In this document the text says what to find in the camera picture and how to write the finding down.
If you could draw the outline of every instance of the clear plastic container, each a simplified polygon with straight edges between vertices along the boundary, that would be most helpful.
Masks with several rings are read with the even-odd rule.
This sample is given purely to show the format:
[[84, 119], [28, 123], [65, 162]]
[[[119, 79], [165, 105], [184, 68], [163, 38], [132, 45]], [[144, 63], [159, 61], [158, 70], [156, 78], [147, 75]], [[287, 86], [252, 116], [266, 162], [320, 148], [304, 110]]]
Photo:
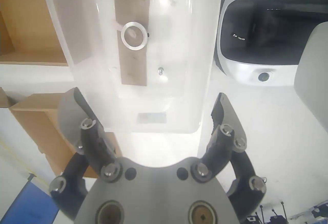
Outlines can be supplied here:
[[106, 131], [198, 129], [220, 0], [46, 1], [78, 87]]

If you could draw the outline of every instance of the wooden shelf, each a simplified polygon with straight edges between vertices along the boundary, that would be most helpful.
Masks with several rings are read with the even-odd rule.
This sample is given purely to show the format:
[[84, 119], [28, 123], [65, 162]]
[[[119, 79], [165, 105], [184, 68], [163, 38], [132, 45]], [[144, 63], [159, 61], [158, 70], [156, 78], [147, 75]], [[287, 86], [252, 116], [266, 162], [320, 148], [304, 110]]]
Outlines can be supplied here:
[[45, 0], [0, 0], [0, 63], [67, 66]]
[[[24, 100], [10, 107], [11, 113], [36, 143], [41, 153], [46, 155], [53, 172], [59, 175], [75, 154], [75, 148], [67, 141], [58, 125], [58, 105], [62, 93], [32, 94]], [[0, 105], [7, 106], [7, 99], [0, 88]], [[115, 147], [117, 157], [122, 152], [114, 133], [106, 133]], [[97, 178], [98, 175], [89, 167], [84, 174], [86, 177]]]

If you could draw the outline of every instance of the screw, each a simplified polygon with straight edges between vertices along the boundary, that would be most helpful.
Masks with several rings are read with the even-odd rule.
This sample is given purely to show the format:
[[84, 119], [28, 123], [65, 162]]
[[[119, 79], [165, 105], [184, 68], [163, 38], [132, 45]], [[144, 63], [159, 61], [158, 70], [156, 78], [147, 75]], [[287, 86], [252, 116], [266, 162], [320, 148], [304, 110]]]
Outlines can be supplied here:
[[91, 127], [92, 122], [93, 122], [92, 119], [87, 118], [82, 122], [82, 125], [85, 126], [85, 127]]
[[223, 124], [223, 125], [221, 125], [220, 129], [226, 136], [231, 137], [231, 133], [233, 132], [233, 129], [231, 126], [229, 126], [228, 124]]
[[107, 177], [113, 176], [116, 172], [117, 172], [117, 168], [114, 163], [110, 163], [109, 165], [107, 165], [104, 170], [104, 174]]
[[58, 192], [62, 193], [62, 191], [66, 187], [66, 179], [62, 176], [58, 176], [52, 180], [49, 186], [49, 192]]
[[161, 75], [163, 75], [163, 72], [164, 72], [164, 68], [163, 67], [159, 67], [158, 68], [158, 74], [161, 76]]
[[245, 149], [246, 147], [246, 142], [242, 137], [236, 138], [234, 143], [238, 149]]
[[262, 191], [263, 193], [266, 192], [266, 185], [263, 180], [258, 176], [252, 176], [249, 179], [249, 184], [252, 190]]
[[197, 172], [200, 176], [205, 177], [208, 174], [208, 168], [204, 163], [199, 163], [197, 165]]

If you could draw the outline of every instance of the silver ring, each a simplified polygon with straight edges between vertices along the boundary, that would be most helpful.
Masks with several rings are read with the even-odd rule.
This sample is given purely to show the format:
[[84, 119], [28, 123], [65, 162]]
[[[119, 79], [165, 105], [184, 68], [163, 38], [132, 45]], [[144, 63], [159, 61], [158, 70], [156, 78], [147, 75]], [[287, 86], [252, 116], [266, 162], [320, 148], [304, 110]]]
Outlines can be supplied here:
[[[127, 28], [130, 28], [130, 27], [137, 27], [138, 29], [140, 29], [140, 31], [142, 32], [143, 34], [143, 41], [142, 43], [139, 45], [139, 46], [136, 46], [136, 47], [133, 47], [131, 45], [129, 45], [127, 43], [127, 41], [125, 40], [125, 31], [127, 30]], [[140, 23], [138, 22], [135, 22], [135, 21], [131, 21], [131, 22], [128, 22], [126, 23], [123, 28], [122, 28], [122, 31], [121, 31], [121, 39], [122, 39], [122, 42], [123, 44], [130, 50], [141, 50], [146, 44], [147, 44], [147, 40], [148, 40], [148, 35], [147, 35], [147, 31], [146, 29], [144, 28], [143, 25], [141, 25]]]

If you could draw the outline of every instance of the wooden board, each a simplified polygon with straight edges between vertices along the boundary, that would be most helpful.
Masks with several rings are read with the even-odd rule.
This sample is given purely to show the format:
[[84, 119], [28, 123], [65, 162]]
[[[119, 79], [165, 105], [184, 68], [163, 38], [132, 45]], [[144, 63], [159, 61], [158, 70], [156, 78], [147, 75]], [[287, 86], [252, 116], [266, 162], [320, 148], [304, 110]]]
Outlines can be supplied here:
[[0, 63], [67, 65], [45, 0], [0, 0], [0, 11]]
[[5, 21], [0, 12], [0, 55], [13, 52], [14, 46], [7, 31]]
[[[143, 25], [146, 30], [148, 29], [150, 0], [114, 1], [116, 21], [119, 24], [125, 25], [128, 22], [134, 21]], [[117, 31], [117, 40], [122, 84], [146, 86], [147, 46], [138, 51], [128, 49], [122, 42], [120, 31]]]
[[68, 66], [62, 51], [42, 50], [34, 52], [11, 52], [0, 56], [0, 64], [6, 65], [54, 65]]
[[[72, 146], [61, 133], [57, 123], [57, 112], [62, 93], [32, 94], [10, 108], [12, 114], [24, 130], [37, 144], [56, 175], [62, 172], [75, 153]], [[116, 155], [122, 156], [114, 133], [106, 133], [115, 147]], [[86, 177], [97, 178], [98, 175], [89, 167]]]

